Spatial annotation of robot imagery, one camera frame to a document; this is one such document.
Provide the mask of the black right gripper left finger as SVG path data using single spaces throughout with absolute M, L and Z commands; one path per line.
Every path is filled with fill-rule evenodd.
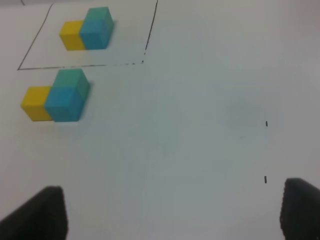
M 2 240 L 65 240 L 68 215 L 64 190 L 47 186 L 0 221 Z

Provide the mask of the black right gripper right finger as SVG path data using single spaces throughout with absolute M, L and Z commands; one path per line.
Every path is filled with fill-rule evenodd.
M 320 189 L 301 178 L 288 178 L 279 216 L 286 240 L 320 238 Z

